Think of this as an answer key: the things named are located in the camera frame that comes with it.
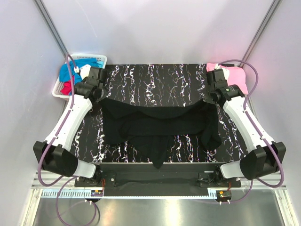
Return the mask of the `black t-shirt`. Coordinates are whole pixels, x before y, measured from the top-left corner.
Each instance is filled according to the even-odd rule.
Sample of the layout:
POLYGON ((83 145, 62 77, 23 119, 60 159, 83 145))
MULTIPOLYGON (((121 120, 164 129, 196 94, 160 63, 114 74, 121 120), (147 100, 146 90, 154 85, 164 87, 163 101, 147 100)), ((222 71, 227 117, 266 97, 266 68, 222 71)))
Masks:
POLYGON ((104 141, 116 145, 127 141, 159 169, 167 160, 167 151, 177 135, 196 136, 205 150, 218 148, 217 107, 199 100, 189 106, 135 106, 105 98, 103 112, 104 141))

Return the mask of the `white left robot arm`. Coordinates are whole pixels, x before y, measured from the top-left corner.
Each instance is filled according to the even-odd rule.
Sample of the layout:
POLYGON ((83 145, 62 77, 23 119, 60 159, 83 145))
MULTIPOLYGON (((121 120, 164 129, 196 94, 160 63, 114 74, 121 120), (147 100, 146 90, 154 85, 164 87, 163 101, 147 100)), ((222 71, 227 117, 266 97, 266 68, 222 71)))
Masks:
POLYGON ((85 65, 80 69, 84 76, 71 89, 71 96, 58 123, 43 142, 33 146, 39 162, 38 172, 46 170, 65 177, 83 177, 91 186, 100 184, 102 178, 96 172, 96 165, 79 160, 71 154, 72 141, 93 104, 105 98, 103 89, 107 72, 103 68, 85 65))

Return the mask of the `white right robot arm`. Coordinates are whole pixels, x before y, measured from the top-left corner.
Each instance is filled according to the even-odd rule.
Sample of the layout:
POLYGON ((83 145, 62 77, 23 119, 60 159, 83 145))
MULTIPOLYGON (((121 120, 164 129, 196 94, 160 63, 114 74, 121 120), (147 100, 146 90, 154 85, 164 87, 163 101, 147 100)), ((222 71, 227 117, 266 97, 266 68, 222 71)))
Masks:
POLYGON ((246 102, 246 97, 238 85, 228 85, 224 68, 209 71, 207 102, 216 104, 233 120, 245 145, 247 155, 234 162, 222 164, 214 174, 214 182, 225 186, 231 178, 244 177, 248 180, 279 172, 281 185, 284 181, 282 161, 286 153, 283 142, 275 142, 257 121, 246 102))

